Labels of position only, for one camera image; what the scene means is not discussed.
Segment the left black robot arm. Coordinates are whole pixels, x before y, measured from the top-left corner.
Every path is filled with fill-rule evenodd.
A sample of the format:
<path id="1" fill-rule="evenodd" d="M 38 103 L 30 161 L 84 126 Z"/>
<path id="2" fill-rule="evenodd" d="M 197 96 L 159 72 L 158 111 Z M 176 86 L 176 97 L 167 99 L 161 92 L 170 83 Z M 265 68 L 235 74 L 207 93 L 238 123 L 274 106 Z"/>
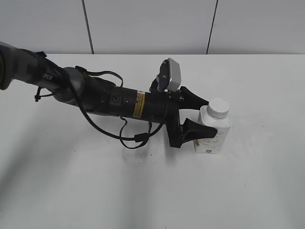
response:
<path id="1" fill-rule="evenodd" d="M 180 123 L 180 110 L 199 110 L 208 102 L 181 86 L 181 70 L 172 58 L 165 59 L 148 92 L 125 88 L 102 79 L 106 71 L 90 72 L 80 66 L 61 68 L 44 52 L 32 52 L 1 43 L 0 88 L 13 80 L 46 89 L 57 101 L 76 106 L 89 120 L 90 114 L 116 116 L 123 121 L 137 119 L 166 126 L 169 144 L 214 138 L 214 127 L 190 119 Z"/>

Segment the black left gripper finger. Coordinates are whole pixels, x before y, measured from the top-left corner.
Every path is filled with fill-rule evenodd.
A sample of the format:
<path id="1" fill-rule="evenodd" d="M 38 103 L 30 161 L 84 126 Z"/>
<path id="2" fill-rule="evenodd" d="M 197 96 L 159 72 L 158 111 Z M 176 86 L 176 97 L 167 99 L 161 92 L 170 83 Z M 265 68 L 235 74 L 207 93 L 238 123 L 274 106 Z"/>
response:
<path id="1" fill-rule="evenodd" d="M 195 95 L 185 86 L 181 86 L 180 95 L 179 109 L 200 110 L 202 106 L 209 104 L 207 100 Z"/>
<path id="2" fill-rule="evenodd" d="M 179 144 L 206 138 L 214 138 L 217 134 L 217 129 L 210 126 L 201 125 L 188 118 L 180 125 Z"/>

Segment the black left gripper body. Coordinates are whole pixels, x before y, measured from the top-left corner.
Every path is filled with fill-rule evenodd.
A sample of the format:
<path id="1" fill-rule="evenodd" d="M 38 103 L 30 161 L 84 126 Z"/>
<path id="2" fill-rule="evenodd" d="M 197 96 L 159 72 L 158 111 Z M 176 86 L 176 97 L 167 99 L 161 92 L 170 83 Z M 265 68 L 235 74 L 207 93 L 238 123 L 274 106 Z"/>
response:
<path id="1" fill-rule="evenodd" d="M 170 146 L 182 146 L 183 140 L 179 119 L 179 106 L 182 101 L 183 96 L 180 91 L 145 94 L 144 119 L 159 124 L 149 136 L 155 135 L 165 125 Z"/>

